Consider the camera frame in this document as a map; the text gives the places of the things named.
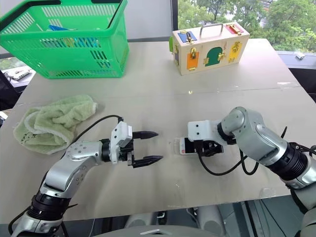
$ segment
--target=orange panel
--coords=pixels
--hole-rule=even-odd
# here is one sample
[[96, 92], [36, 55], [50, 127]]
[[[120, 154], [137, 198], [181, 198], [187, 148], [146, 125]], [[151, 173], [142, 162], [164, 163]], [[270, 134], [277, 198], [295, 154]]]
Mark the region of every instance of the orange panel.
[[192, 58], [192, 54], [188, 53], [187, 56], [187, 69], [198, 67], [198, 52], [196, 52], [196, 57]]

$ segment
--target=gray table surface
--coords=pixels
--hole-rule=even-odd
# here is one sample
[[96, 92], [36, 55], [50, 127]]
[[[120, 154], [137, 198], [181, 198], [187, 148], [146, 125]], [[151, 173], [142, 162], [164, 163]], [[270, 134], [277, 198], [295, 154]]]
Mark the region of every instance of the gray table surface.
[[[135, 155], [164, 155], [154, 165], [132, 169], [126, 163], [93, 168], [71, 201], [66, 220], [146, 213], [215, 203], [288, 195], [280, 179], [259, 166], [253, 176], [234, 172], [215, 177], [196, 155], [179, 155], [179, 138], [187, 122], [223, 118], [235, 106], [259, 111], [266, 125], [306, 146], [315, 143], [316, 105], [265, 39], [250, 39], [239, 64], [181, 76], [167, 42], [130, 43], [126, 73], [120, 79], [50, 80], [36, 74], [0, 130], [0, 223], [8, 223], [30, 204], [45, 172], [60, 158], [26, 150], [12, 131], [28, 108], [89, 94], [99, 104], [96, 115], [81, 123], [81, 132], [102, 116], [124, 116], [133, 130], [159, 136], [135, 143]], [[82, 140], [109, 138], [114, 120], [94, 127]], [[239, 160], [236, 145], [206, 158], [214, 171]], [[246, 161], [248, 169], [254, 161]]]

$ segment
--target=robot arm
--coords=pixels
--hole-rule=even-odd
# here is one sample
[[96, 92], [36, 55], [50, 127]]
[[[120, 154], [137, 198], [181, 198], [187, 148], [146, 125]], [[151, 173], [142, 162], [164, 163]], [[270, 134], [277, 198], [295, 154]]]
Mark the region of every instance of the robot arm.
[[189, 122], [188, 138], [195, 143], [213, 140], [220, 145], [237, 144], [249, 158], [277, 174], [306, 213], [301, 236], [315, 236], [316, 160], [298, 144], [288, 143], [268, 129], [258, 112], [236, 107], [222, 121]]
[[157, 162], [162, 156], [134, 159], [133, 139], [148, 139], [158, 134], [150, 131], [132, 132], [132, 127], [120, 121], [110, 139], [98, 142], [75, 142], [64, 156], [47, 172], [30, 208], [23, 214], [12, 237], [24, 233], [52, 236], [63, 221], [71, 198], [77, 192], [87, 172], [107, 162], [127, 161], [134, 168]]

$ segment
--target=black chair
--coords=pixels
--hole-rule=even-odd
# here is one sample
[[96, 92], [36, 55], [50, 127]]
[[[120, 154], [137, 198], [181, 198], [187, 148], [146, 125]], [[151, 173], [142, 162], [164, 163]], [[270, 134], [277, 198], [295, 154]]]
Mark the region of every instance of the black chair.
[[0, 70], [0, 111], [12, 109], [22, 92], [18, 92]]

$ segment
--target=yellow panel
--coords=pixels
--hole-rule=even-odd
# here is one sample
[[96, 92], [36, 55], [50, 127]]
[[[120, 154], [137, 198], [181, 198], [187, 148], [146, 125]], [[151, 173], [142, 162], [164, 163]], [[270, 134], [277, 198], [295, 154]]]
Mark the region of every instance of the yellow panel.
[[235, 61], [235, 59], [238, 58], [241, 48], [242, 48], [242, 43], [239, 41], [236, 41], [234, 45], [232, 46], [231, 51], [229, 53], [229, 57], [228, 57], [229, 63]]
[[191, 53], [188, 53], [187, 55], [187, 69], [188, 70], [194, 70], [195, 68], [198, 67], [198, 55], [199, 53], [195, 53], [195, 58], [192, 57]]

